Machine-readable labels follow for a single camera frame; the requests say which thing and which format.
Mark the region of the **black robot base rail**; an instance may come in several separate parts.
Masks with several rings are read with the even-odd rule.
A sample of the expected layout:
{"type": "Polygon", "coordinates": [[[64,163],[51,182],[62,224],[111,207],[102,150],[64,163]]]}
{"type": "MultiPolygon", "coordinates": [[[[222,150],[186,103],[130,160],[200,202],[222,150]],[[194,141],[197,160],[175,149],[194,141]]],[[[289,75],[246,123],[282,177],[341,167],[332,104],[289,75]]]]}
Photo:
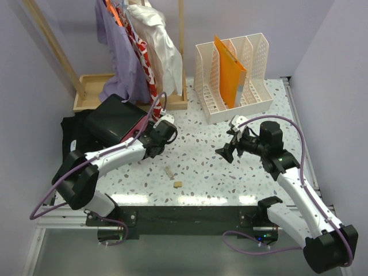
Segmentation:
{"type": "Polygon", "coordinates": [[[125,235],[139,239],[141,235],[222,235],[226,231],[245,233],[259,242],[278,240],[278,227],[257,218],[256,206],[122,206],[112,215],[111,223],[88,214],[86,225],[98,228],[99,241],[118,241],[125,235]]]}

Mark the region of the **beige worn eraser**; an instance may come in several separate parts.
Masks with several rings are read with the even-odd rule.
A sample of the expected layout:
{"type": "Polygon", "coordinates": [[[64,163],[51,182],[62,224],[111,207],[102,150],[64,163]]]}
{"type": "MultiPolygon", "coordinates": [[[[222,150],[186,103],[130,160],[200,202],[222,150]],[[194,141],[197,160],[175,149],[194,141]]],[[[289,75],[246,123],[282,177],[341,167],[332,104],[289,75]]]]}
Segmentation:
{"type": "Polygon", "coordinates": [[[164,168],[164,172],[166,173],[166,175],[173,180],[175,178],[175,174],[171,171],[171,168],[169,166],[166,166],[164,168]]]}

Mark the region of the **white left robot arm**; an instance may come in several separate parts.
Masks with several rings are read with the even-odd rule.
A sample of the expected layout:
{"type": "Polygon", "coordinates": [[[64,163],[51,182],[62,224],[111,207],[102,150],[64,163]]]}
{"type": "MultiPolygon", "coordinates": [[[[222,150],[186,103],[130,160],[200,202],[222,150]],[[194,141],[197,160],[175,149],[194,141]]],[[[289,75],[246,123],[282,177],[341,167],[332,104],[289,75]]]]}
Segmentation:
{"type": "Polygon", "coordinates": [[[107,194],[99,192],[98,180],[126,164],[160,155],[178,134],[174,117],[165,115],[156,123],[149,122],[123,143],[95,152],[70,152],[52,180],[53,187],[73,210],[94,213],[105,225],[122,220],[120,208],[107,194]]]}

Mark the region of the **orange clip folder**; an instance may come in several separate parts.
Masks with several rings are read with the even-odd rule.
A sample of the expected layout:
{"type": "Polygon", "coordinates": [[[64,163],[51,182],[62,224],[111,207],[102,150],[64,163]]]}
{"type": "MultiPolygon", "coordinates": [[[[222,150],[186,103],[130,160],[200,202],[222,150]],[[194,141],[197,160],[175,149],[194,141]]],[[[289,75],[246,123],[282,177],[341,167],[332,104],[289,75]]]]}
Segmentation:
{"type": "Polygon", "coordinates": [[[230,39],[214,37],[214,45],[219,54],[219,91],[227,106],[232,109],[240,106],[247,70],[236,57],[235,46],[230,39]]]}

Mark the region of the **small tan eraser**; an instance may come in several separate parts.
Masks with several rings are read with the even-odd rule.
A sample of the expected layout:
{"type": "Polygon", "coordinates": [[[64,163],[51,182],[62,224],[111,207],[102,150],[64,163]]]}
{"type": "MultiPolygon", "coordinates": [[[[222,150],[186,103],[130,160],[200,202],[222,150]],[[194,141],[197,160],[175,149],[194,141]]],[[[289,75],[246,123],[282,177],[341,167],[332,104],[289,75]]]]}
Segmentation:
{"type": "Polygon", "coordinates": [[[182,182],[181,181],[175,181],[173,187],[175,189],[182,187],[182,182]]]}

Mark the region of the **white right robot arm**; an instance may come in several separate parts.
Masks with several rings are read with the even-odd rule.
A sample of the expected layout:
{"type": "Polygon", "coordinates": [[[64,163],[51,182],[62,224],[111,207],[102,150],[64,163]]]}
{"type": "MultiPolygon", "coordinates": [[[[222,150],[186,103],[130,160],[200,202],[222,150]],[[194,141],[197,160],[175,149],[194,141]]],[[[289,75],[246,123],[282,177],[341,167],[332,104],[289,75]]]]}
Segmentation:
{"type": "Polygon", "coordinates": [[[233,153],[260,157],[262,167],[290,196],[301,213],[294,214],[277,196],[258,202],[254,219],[259,224],[281,227],[298,244],[309,267],[321,274],[336,267],[351,266],[358,241],[353,225],[344,225],[316,194],[304,177],[304,155],[300,161],[283,147],[283,132],[276,115],[261,116],[259,134],[255,134],[244,116],[234,116],[228,134],[232,140],[217,149],[228,163],[233,153]]]}

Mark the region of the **pink top drawer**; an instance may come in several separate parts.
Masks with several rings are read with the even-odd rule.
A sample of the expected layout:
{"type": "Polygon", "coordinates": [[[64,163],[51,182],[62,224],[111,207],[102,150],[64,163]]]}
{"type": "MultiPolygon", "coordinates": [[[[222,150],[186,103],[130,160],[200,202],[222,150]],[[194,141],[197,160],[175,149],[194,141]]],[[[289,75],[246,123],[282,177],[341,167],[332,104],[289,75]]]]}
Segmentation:
{"type": "Polygon", "coordinates": [[[149,120],[148,122],[145,122],[145,117],[142,118],[129,132],[128,134],[124,137],[123,140],[121,141],[126,141],[127,139],[130,139],[132,137],[134,137],[141,129],[145,130],[146,127],[151,124],[154,125],[156,123],[156,121],[152,121],[149,120]]]}

